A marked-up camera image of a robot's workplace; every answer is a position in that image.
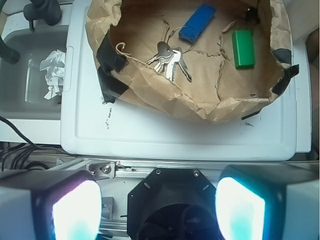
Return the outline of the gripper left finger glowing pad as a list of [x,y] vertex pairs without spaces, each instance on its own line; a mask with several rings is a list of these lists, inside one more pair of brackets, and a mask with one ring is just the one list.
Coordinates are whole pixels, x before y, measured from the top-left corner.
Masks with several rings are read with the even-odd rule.
[[101,188],[87,170],[0,174],[2,240],[94,240],[101,214]]

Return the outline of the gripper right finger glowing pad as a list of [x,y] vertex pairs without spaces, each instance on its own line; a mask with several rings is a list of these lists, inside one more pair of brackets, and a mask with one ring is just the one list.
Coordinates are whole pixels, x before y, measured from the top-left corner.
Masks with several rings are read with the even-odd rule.
[[226,240],[318,240],[320,166],[228,165],[216,186],[215,210]]

